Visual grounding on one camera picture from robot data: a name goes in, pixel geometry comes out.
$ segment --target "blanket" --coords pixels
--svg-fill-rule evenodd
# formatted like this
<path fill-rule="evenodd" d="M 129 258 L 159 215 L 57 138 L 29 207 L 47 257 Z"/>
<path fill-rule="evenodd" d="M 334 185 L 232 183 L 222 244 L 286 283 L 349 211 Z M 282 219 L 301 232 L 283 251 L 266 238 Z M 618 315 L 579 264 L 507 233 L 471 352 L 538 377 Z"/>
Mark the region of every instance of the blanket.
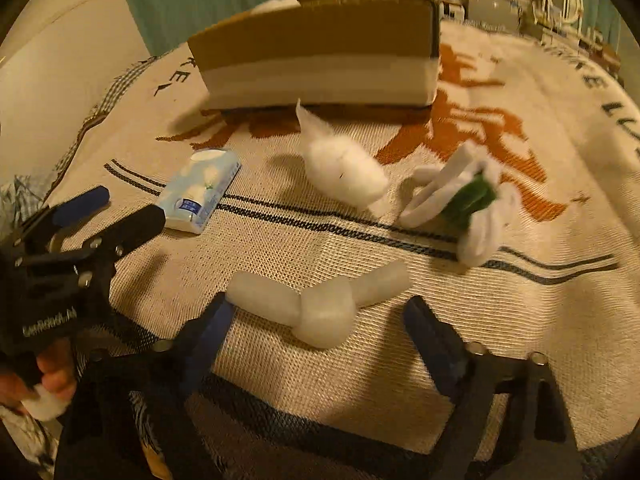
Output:
<path fill-rule="evenodd" d="M 404 332 L 401 309 L 414 294 L 465 340 L 549 357 L 585 478 L 603 471 L 638 420 L 638 110 L 602 69 L 561 47 L 443 23 L 440 55 L 431 121 L 334 123 L 384 165 L 391 210 L 381 219 L 311 187 L 287 113 L 226 124 L 207 105 L 186 45 L 133 83 L 50 196 L 57 203 L 98 184 L 111 192 L 111 205 L 67 239 L 71 248 L 153 203 L 194 149 L 225 147 L 242 162 L 203 234 L 166 230 L 117 264 L 111 303 L 127 330 L 84 334 L 87 347 L 131 352 L 171 338 L 236 270 L 300 290 L 407 262 L 414 287 L 360 311 L 335 349 L 308 348 L 286 327 L 236 313 L 187 402 L 228 478 L 423 478 L 452 405 Z M 505 245 L 474 269 L 456 261 L 442 222 L 396 225 L 413 168 L 447 160 L 465 139 L 503 163 L 523 201 Z M 498 396 L 479 461 L 504 404 Z"/>

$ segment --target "orange pattern on blanket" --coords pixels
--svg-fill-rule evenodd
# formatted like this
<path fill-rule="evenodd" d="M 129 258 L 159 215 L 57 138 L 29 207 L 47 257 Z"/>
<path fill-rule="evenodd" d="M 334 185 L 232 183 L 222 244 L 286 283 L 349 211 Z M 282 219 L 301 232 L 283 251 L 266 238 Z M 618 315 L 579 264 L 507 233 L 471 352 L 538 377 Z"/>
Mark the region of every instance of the orange pattern on blanket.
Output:
<path fill-rule="evenodd" d="M 496 79 L 476 80 L 463 77 L 463 70 L 476 69 L 471 63 L 473 60 L 472 56 L 457 54 L 448 44 L 441 44 L 440 81 L 462 88 L 504 86 L 503 81 Z M 491 61 L 498 63 L 500 60 L 492 57 Z M 335 107 L 328 106 L 324 110 L 322 107 L 318 107 L 318 110 L 314 111 L 326 120 L 338 118 L 335 115 Z M 227 112 L 225 114 L 219 110 L 201 110 L 200 113 L 209 119 L 186 132 L 172 137 L 157 137 L 157 140 L 193 139 L 193 137 L 199 136 L 220 123 L 224 123 L 223 126 L 209 139 L 204 142 L 192 142 L 193 149 L 222 148 L 231 135 L 245 123 L 248 123 L 249 132 L 254 139 L 286 136 L 300 131 L 293 107 Z M 465 124 L 475 123 L 478 126 L 478 131 L 465 129 L 460 126 L 461 121 Z M 376 159 L 383 165 L 395 164 L 403 160 L 420 146 L 424 146 L 442 161 L 446 161 L 462 142 L 472 139 L 477 144 L 486 146 L 491 155 L 508 168 L 524 174 L 536 182 L 546 182 L 545 170 L 531 150 L 528 150 L 527 156 L 521 156 L 513 153 L 502 142 L 502 136 L 505 134 L 510 134 L 520 140 L 527 140 L 527 136 L 522 131 L 522 120 L 503 108 L 462 107 L 450 101 L 447 92 L 441 88 L 438 90 L 436 100 L 431 107 L 431 131 L 428 113 L 407 112 L 400 122 L 402 125 L 398 133 L 376 153 Z M 539 222 L 553 220 L 566 209 L 566 204 L 545 199 L 512 174 L 503 173 L 502 180 L 513 182 L 518 187 L 522 197 L 522 205 L 531 217 Z"/>

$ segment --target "bed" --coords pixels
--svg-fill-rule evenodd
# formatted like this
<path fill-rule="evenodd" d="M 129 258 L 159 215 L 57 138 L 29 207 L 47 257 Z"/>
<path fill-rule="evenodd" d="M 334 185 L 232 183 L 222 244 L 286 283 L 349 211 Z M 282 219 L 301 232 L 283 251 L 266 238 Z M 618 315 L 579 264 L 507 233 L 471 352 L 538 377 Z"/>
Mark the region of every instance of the bed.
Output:
<path fill-rule="evenodd" d="M 129 88 L 111 89 L 108 114 L 79 137 L 47 200 L 110 190 L 110 206 L 65 247 L 153 203 L 193 150 L 232 149 L 242 169 L 203 234 L 165 231 L 118 264 L 111 302 L 127 330 L 79 335 L 79 367 L 90 348 L 132 352 L 171 338 L 236 270 L 300 290 L 401 258 L 414 287 L 361 311 L 338 348 L 313 350 L 286 327 L 236 313 L 187 402 L 225 477 L 420 478 L 451 410 L 402 326 L 402 305 L 420 294 L 465 340 L 549 357 L 584 477 L 597 478 L 639 415 L 640 114 L 604 70 L 562 47 L 445 22 L 440 57 L 429 123 L 335 123 L 390 177 L 392 208 L 380 219 L 309 185 L 292 115 L 221 120 L 186 45 L 124 76 Z M 504 164 L 523 201 L 505 245 L 474 269 L 456 261 L 446 225 L 396 225 L 412 169 L 469 138 Z M 505 401 L 494 402 L 479 462 Z M 143 401 L 132 402 L 148 453 L 160 455 Z"/>

